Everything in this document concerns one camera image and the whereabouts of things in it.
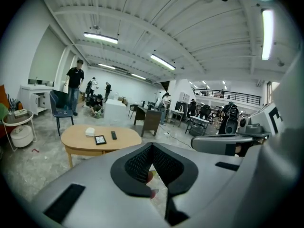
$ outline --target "remote control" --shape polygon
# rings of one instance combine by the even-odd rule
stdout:
[[[111,134],[112,134],[112,139],[114,140],[117,139],[115,131],[111,131]]]

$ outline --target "fluorescent light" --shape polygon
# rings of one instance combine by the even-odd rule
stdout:
[[[172,66],[171,64],[167,63],[166,61],[162,60],[160,57],[152,54],[151,58],[154,59],[155,61],[158,61],[159,63],[163,64],[164,66],[168,67],[171,70],[175,70],[175,67]]]
[[[118,43],[118,40],[112,37],[108,37],[108,36],[102,36],[102,35],[98,35],[98,34],[92,34],[92,33],[84,33],[84,36],[87,38],[92,38],[92,39],[98,39],[98,40],[105,40],[108,42],[112,42],[114,44]]]
[[[135,76],[135,77],[138,77],[138,78],[141,78],[141,79],[144,79],[144,80],[146,80],[146,78],[144,78],[144,77],[141,77],[141,76],[138,76],[138,75],[136,75],[136,74],[132,74],[133,76]]]
[[[264,10],[262,17],[264,27],[262,60],[268,60],[274,39],[274,13],[272,10]]]
[[[113,66],[108,66],[108,65],[104,65],[104,64],[101,64],[101,63],[98,63],[99,66],[103,66],[103,67],[108,67],[110,69],[116,69],[115,67]]]

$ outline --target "cable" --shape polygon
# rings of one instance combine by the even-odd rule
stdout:
[[[163,130],[164,130],[165,132],[167,132],[167,134],[169,134],[171,138],[176,139],[177,141],[183,143],[184,145],[187,145],[187,146],[189,146],[190,148],[192,148],[190,145],[184,143],[183,141],[180,141],[178,138],[173,137],[167,130],[165,130],[165,129],[163,129]]]

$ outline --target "railing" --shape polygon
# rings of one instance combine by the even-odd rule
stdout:
[[[231,101],[242,101],[255,105],[260,105],[261,97],[257,95],[248,95],[243,93],[224,91],[224,90],[212,90],[212,89],[193,89],[195,95],[218,97]]]

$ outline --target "floor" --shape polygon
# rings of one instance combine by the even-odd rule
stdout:
[[[143,121],[138,121],[136,126],[134,126],[135,115],[133,114],[132,119],[130,119],[128,111],[125,113],[125,119],[119,122],[106,122],[103,118],[95,119],[90,116],[89,109],[83,108],[81,104],[78,104],[77,111],[78,116],[74,117],[74,124],[128,127],[134,129],[139,134],[143,125]],[[27,201],[31,201],[39,190],[69,170],[67,153],[58,136],[56,120],[51,115],[51,112],[47,110],[39,113],[39,116],[35,116],[33,121],[38,141],[32,142],[25,148],[17,149],[15,152],[11,150],[8,141],[5,141],[5,143],[2,143],[4,154],[0,163],[1,171],[10,188],[23,196]],[[62,133],[66,128],[71,126],[71,121],[70,119],[61,119],[60,125]],[[181,123],[180,127],[167,123],[165,126],[160,125],[155,137],[153,136],[153,132],[146,131],[142,137],[142,141],[144,143],[167,143],[194,151],[190,148],[192,136],[188,133],[185,134],[185,130],[185,123]],[[206,135],[215,134],[216,131],[213,125],[209,125]],[[91,157],[72,155],[72,158],[75,166]],[[159,213],[164,216],[167,195],[166,186],[157,173],[151,182],[148,183],[148,186],[156,190],[157,194],[151,202]]]

